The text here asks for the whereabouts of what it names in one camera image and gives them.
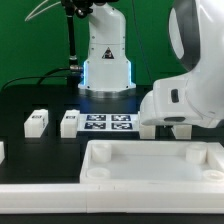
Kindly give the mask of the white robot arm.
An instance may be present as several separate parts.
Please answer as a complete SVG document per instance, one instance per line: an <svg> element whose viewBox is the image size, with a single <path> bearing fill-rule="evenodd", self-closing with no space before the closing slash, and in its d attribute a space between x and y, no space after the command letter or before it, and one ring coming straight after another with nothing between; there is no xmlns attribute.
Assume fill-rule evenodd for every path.
<svg viewBox="0 0 224 224"><path fill-rule="evenodd" d="M134 89L125 56L125 18L105 0L92 0L90 43L82 91L100 97ZM159 79L140 105L143 125L224 123L224 0L174 0L169 40L185 74Z"/></svg>

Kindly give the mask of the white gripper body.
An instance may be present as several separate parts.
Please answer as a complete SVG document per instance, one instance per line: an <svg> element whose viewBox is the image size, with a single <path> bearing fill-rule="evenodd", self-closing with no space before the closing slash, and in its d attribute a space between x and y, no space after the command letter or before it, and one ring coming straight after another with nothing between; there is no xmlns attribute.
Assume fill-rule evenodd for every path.
<svg viewBox="0 0 224 224"><path fill-rule="evenodd" d="M184 75L155 81L153 90L140 104L140 123L146 126L193 124L197 114L187 102L186 83Z"/></svg>

